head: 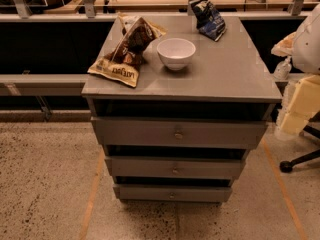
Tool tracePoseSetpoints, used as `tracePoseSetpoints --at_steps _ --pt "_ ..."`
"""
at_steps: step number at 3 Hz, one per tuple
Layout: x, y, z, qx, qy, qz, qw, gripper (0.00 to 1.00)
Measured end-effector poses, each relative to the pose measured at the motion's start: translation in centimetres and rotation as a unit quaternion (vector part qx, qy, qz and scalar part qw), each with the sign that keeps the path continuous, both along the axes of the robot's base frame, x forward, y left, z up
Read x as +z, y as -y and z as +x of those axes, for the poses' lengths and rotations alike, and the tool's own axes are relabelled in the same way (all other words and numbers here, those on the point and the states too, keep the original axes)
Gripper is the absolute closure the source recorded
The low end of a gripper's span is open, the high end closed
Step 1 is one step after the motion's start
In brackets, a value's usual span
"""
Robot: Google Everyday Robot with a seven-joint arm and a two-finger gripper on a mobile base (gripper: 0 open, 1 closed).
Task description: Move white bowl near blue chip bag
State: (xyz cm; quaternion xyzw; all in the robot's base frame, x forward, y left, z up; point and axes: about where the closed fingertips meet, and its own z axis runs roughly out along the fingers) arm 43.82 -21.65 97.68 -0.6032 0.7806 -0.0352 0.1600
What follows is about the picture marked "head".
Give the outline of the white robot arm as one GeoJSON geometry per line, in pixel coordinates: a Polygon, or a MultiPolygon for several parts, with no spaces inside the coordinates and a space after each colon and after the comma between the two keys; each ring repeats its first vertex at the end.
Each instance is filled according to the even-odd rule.
{"type": "Polygon", "coordinates": [[[274,45],[271,53],[285,57],[277,65],[276,78],[284,80],[290,64],[304,73],[302,78],[290,80],[285,87],[276,120],[276,136],[282,140],[292,139],[320,112],[320,4],[295,32],[274,45]]]}

